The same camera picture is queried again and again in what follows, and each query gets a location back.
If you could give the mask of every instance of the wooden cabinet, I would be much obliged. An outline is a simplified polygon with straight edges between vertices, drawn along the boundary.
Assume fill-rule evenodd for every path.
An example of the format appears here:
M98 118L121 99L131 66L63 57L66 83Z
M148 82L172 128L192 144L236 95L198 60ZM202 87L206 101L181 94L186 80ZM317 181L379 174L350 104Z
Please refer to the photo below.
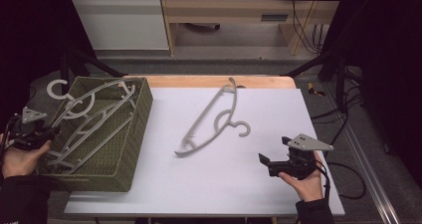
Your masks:
M170 51L174 53L179 23L279 23L290 53L301 44L294 24L293 1L162 0ZM303 26L329 24L337 2L296 1L295 12Z

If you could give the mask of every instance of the table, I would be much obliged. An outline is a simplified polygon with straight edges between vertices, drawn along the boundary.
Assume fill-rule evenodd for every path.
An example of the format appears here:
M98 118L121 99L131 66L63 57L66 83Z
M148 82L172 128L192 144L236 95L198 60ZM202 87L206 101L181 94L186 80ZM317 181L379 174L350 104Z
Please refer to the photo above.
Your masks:
M303 132L316 136L301 91L294 89L291 78L234 76L237 85L257 87L237 90L232 117L232 121L248 122L251 133L240 137L243 127L227 126L205 147L178 157L174 150L181 138L219 87L229 83L228 77L146 77L154 102L130 191L74 192L65 213L135 217L296 214L299 197L294 189L280 178L270 177L258 158L261 152L272 160L287 160L288 148L281 144L283 135L294 137ZM208 88L192 88L193 81ZM231 103L232 98L225 94L215 107L221 111ZM334 215L344 214L334 183L329 203Z

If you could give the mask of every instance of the green woven basket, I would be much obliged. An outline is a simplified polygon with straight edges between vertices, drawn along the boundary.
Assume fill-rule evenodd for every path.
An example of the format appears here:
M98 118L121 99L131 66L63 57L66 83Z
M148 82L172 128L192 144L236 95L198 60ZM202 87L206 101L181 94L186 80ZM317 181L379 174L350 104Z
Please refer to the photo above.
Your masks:
M69 94L77 99L95 88L117 80L120 79L77 77ZM41 174L50 176L57 182L55 190L124 192L130 189L152 106L152 94L146 78L130 79L129 82L125 83L129 87L135 85L135 93L130 97L135 103L135 108L130 102L124 103L100 128L96 129L80 146L75 148L64 161L78 163L81 158L87 156L132 115L131 121L108 140L99 151L73 173L64 173L67 169L69 170L69 167L63 165L47 165L47 162L54 160L56 156L47 154L43 158ZM92 115L121 101L121 96L125 95L126 92L123 87L118 85L96 92L95 104L86 115ZM74 113L84 111L90 100L91 97L87 98L86 101L83 100L80 106L74 107L71 111ZM52 123L64 112L68 101L62 102ZM89 125L84 127L84 130L89 130L100 119L101 116L95 117L89 122ZM61 133L54 140L52 150L61 152L66 142L85 120L83 117L62 120L60 122Z

